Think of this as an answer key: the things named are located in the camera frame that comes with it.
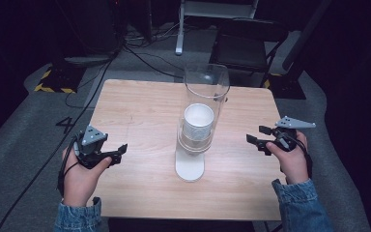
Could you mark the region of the black folding chair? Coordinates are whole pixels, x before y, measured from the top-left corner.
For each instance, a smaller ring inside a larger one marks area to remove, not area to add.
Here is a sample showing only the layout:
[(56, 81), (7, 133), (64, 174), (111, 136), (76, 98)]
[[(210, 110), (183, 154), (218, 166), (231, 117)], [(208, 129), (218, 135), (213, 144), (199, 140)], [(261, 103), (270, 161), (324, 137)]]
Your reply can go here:
[(232, 70), (261, 73), (263, 87), (276, 51), (288, 35), (289, 29), (274, 20), (227, 19), (218, 28), (210, 62)]

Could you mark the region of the black yellow striped base plate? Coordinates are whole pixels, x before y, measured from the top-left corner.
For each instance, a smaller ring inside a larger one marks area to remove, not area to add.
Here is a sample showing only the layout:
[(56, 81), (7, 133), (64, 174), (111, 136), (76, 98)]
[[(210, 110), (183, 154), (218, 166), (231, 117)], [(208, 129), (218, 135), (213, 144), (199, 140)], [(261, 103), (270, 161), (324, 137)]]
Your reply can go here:
[(67, 68), (65, 70), (49, 66), (43, 73), (35, 92), (47, 93), (76, 93), (81, 80), (82, 72), (77, 69)]

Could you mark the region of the clear tube cup dispenser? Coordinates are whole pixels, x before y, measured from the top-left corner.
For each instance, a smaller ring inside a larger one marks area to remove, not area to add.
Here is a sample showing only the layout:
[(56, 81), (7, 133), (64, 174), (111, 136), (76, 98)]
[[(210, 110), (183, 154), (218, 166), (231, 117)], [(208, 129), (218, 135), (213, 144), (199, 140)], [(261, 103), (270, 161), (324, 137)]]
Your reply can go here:
[[(183, 95), (177, 126), (175, 170), (186, 182), (199, 180), (205, 172), (205, 153), (214, 139), (215, 128), (230, 90), (228, 70), (215, 64), (187, 64), (185, 66)], [(211, 134), (202, 141), (194, 141), (183, 134), (184, 112), (193, 103), (203, 103), (214, 112)]]

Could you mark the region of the person's right hand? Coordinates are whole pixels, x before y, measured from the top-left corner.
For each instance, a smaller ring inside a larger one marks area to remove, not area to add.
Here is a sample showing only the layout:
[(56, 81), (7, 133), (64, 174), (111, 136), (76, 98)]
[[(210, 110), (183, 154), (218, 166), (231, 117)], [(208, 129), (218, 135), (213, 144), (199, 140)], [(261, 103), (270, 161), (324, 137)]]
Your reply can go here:
[(307, 161), (300, 146), (291, 152), (285, 152), (271, 142), (266, 147), (277, 157), (288, 185), (304, 183), (309, 179)]

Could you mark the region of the black slanted stand with base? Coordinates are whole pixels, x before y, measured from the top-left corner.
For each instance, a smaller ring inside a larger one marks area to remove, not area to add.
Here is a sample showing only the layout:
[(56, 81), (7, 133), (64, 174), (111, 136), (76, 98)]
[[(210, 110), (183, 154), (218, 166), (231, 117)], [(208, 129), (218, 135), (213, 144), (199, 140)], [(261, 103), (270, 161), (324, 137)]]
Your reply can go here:
[(300, 61), (300, 56), (303, 54), (307, 41), (318, 26), (331, 1), (322, 0), (314, 14), (310, 17), (298, 40), (282, 63), (282, 68), (287, 70), (287, 72), (282, 75), (269, 77), (269, 89), (276, 99), (306, 99), (299, 83), (299, 77), (303, 72), (303, 64)]

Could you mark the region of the white metal stand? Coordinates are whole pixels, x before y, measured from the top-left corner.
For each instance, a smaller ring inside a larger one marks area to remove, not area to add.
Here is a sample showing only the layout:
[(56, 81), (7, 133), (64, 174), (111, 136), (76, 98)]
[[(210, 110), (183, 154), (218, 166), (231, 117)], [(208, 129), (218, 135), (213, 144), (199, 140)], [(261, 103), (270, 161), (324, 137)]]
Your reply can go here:
[(176, 55), (183, 54), (185, 20), (187, 16), (235, 18), (255, 16), (259, 0), (249, 0), (248, 4), (217, 3), (198, 0), (181, 0), (179, 8), (179, 29), (175, 48)]

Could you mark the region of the person's left hand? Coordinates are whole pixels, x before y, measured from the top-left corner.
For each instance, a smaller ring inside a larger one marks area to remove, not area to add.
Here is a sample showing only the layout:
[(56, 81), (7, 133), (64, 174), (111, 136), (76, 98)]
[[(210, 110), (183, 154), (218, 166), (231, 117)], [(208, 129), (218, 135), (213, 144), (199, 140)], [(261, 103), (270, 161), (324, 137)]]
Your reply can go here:
[(100, 175), (109, 167), (111, 158), (105, 158), (94, 168), (80, 165), (73, 150), (65, 149), (62, 154), (66, 161), (63, 204), (71, 207), (85, 207), (94, 193)]

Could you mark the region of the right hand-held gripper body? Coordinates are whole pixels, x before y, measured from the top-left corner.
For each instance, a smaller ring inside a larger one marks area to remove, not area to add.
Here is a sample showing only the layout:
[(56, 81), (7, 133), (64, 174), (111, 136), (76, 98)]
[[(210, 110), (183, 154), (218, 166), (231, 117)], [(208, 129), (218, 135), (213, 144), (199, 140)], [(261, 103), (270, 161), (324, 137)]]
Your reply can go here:
[(275, 128), (271, 134), (275, 136), (274, 143), (282, 150), (290, 152), (297, 146), (297, 130), (315, 128), (315, 123), (304, 122), (284, 116), (275, 123)]

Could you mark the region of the white paper cup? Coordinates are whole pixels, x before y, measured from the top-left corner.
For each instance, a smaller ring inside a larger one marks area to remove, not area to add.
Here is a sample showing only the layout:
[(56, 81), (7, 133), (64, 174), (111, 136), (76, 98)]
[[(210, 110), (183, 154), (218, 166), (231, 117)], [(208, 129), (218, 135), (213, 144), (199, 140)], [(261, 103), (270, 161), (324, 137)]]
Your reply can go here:
[(183, 134), (194, 141), (202, 141), (211, 134), (214, 112), (203, 103), (193, 103), (184, 112)]

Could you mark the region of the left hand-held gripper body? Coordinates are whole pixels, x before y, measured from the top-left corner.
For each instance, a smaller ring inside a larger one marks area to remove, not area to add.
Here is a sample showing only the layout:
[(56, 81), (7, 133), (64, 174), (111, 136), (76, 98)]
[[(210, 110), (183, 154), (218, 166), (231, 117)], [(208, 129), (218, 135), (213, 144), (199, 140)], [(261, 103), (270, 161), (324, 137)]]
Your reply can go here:
[(77, 140), (73, 143), (73, 149), (78, 162), (87, 169), (94, 168), (107, 154), (101, 151), (108, 134), (88, 125), (85, 131), (81, 131)]

